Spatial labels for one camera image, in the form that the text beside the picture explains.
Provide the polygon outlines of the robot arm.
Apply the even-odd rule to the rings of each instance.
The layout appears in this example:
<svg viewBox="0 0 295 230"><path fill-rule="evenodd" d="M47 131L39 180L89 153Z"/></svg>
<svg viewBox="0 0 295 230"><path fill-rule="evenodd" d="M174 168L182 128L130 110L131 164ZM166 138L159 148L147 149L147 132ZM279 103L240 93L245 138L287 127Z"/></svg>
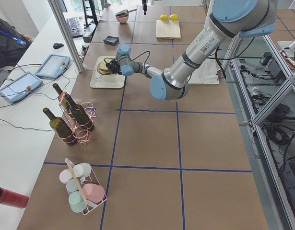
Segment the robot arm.
<svg viewBox="0 0 295 230"><path fill-rule="evenodd" d="M276 0L215 0L204 29L178 60L161 71L148 63L130 58L130 47L120 44L114 58L105 63L113 74L125 77L141 73L150 78L150 93L157 100L184 97L189 91L187 78L228 38L257 37L272 33L276 25Z"/></svg>

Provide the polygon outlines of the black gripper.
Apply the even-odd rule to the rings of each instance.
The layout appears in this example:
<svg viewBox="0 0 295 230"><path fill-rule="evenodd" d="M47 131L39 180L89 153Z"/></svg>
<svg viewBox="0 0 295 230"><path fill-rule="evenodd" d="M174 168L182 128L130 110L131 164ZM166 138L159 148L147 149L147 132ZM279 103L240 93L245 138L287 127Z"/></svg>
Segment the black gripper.
<svg viewBox="0 0 295 230"><path fill-rule="evenodd" d="M142 9L143 9L144 15L146 15L147 14L147 0L142 0Z"/></svg>
<svg viewBox="0 0 295 230"><path fill-rule="evenodd" d="M121 74L120 65L114 58L104 58L104 62L112 74Z"/></svg>

